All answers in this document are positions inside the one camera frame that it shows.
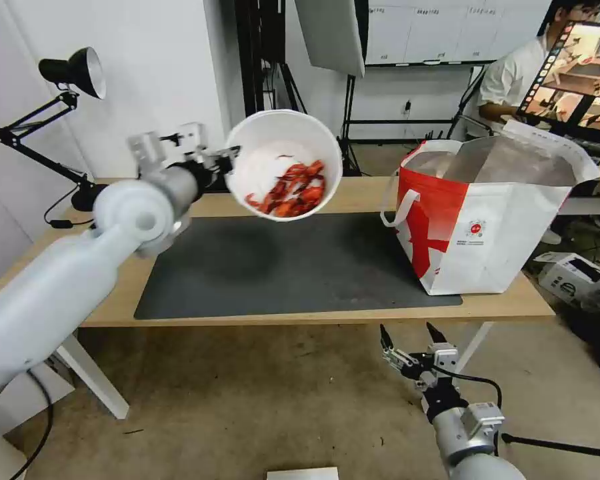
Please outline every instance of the person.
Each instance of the person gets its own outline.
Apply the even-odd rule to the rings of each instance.
[[[534,38],[510,54],[492,63],[485,72],[474,118],[496,131],[501,124],[515,117],[538,72],[545,63],[550,48],[570,21],[590,21],[600,14],[600,0],[554,0],[545,21],[545,34]],[[485,136],[479,127],[472,127],[472,137]]]

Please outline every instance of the lamp base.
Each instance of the lamp base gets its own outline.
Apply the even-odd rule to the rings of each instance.
[[[82,184],[71,197],[73,208],[78,211],[92,211],[95,198],[107,188],[108,185],[96,185],[94,183]]]

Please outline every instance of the bag handle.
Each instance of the bag handle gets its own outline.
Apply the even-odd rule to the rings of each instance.
[[[389,184],[387,185],[387,189],[385,190],[385,194],[382,198],[382,206],[380,207],[380,218],[382,219],[382,223],[385,227],[397,227],[404,220],[407,219],[409,214],[409,210],[411,210],[411,206],[413,202],[420,200],[420,194],[415,190],[408,190],[405,194],[404,198],[402,198],[402,202],[400,202],[400,206],[398,210],[395,212],[395,218],[392,222],[387,220],[387,216],[385,214],[387,210],[387,206],[389,205],[389,196],[391,195],[391,190],[393,189],[393,184],[395,183],[395,179],[398,178],[398,174],[400,173],[400,169],[393,172],[391,178],[389,179]]]

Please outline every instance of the man's hair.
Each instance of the man's hair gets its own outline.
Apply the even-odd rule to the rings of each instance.
[[[547,13],[547,19],[550,22],[553,21],[559,9],[564,9],[568,13],[576,7],[600,8],[600,0],[553,0]]]

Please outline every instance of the cardboard box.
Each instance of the cardboard box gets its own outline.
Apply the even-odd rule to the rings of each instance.
[[[577,307],[600,280],[600,267],[577,253],[548,252],[534,260],[547,264],[538,276],[540,286]]]

